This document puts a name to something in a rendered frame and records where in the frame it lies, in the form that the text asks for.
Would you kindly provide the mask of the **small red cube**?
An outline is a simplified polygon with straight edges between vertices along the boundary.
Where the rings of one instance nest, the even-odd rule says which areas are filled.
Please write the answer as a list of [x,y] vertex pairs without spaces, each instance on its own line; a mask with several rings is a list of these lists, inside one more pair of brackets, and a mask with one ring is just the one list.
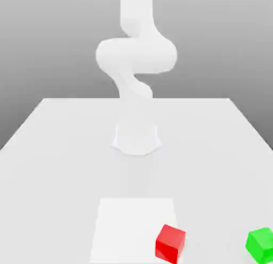
[[155,256],[171,264],[178,264],[186,241],[186,232],[164,225],[155,242]]

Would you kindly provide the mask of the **small green cube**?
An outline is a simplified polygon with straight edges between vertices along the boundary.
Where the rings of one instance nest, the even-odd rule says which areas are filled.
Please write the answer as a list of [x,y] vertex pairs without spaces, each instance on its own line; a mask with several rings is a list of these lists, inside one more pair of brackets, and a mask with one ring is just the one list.
[[258,264],[273,262],[273,231],[269,227],[250,231],[245,247]]

